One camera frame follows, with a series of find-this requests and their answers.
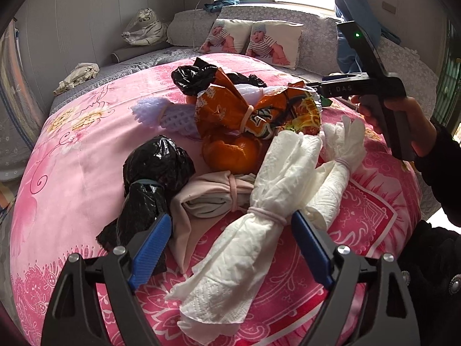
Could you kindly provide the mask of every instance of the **pink bedspread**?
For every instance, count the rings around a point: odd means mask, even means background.
[[[296,78],[250,57],[231,54],[202,56],[224,71],[256,74],[268,85],[286,85]],[[25,335],[40,345],[48,302],[61,268],[72,252],[85,258],[101,255],[95,236],[120,213],[122,165],[128,154],[162,129],[137,123],[130,107],[148,95],[184,102],[170,74],[186,59],[147,69],[91,91],[69,103],[46,122],[22,179],[13,216],[11,273],[14,298]],[[323,111],[324,122],[343,114],[359,118],[334,102]],[[200,144],[168,134],[185,148],[197,174],[209,171],[200,157]],[[337,243],[355,252],[376,256],[399,254],[420,219],[420,191],[411,167],[387,152],[381,136],[366,130],[368,154],[353,175],[341,203],[340,215],[329,230]],[[191,265],[208,252],[225,226],[239,213],[227,215],[200,240]],[[164,300],[172,285],[183,281],[167,254],[168,271],[137,292],[146,317],[163,345],[195,345],[176,325],[177,302]],[[114,345],[123,341],[114,321],[105,287],[98,287],[101,308]],[[316,284],[286,227],[268,276],[236,337],[220,337],[213,346],[297,345],[313,321],[326,293]],[[363,299],[358,286],[350,334]]]

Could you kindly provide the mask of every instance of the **person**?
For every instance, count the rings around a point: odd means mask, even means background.
[[[360,103],[358,96],[351,101]],[[449,221],[461,226],[461,147],[451,134],[423,114],[411,97],[384,101],[406,112],[417,158],[416,169],[432,188]],[[382,128],[370,111],[359,112],[378,134]],[[420,330],[421,346],[458,345],[461,322],[461,236],[420,221],[398,258],[408,284]]]
[[[214,23],[207,39],[200,47],[200,51],[203,53],[209,53],[212,46],[221,46],[222,52],[237,53],[234,46],[234,37],[226,31],[224,21],[221,19],[217,19]]]
[[[274,65],[287,66],[290,64],[285,56],[284,48],[266,34],[266,25],[263,23],[253,27],[246,55],[262,58],[272,57],[272,64]]]

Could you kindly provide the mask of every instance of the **white paper towel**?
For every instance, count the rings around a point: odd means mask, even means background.
[[[192,268],[194,275],[167,295],[182,301],[178,326],[190,338],[206,345],[238,331],[269,270],[286,218],[305,199],[320,149],[319,136],[283,131],[274,138],[251,193],[254,213],[227,226]]]
[[[318,188],[311,186],[311,194],[306,197],[306,206],[301,213],[316,228],[328,230],[338,216],[341,199],[350,175],[362,163],[366,155],[363,146],[365,125],[360,119],[352,123],[343,116],[343,122],[336,125],[325,123],[321,132],[328,162],[316,169],[321,178]]]

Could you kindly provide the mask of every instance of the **black sleeve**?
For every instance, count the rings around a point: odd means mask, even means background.
[[[461,226],[461,147],[444,127],[437,127],[432,151],[418,157],[415,167],[432,188],[450,222]]]

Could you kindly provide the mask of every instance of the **metal button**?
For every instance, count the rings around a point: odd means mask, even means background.
[[[78,256],[78,254],[70,254],[67,260],[69,260],[71,263],[75,263],[76,261],[78,261],[79,258],[80,257]]]
[[[341,246],[338,246],[337,250],[341,255],[349,255],[350,254],[349,246],[341,245]]]
[[[394,256],[393,256],[393,254],[390,254],[389,252],[387,252],[387,253],[385,253],[385,254],[383,255],[383,259],[384,259],[386,262],[391,263],[391,262],[394,261]]]
[[[453,279],[450,281],[450,286],[448,290],[450,295],[456,294],[461,289],[461,274],[457,274]]]
[[[124,246],[117,246],[114,247],[114,250],[112,250],[115,255],[123,255],[126,252],[126,248]]]

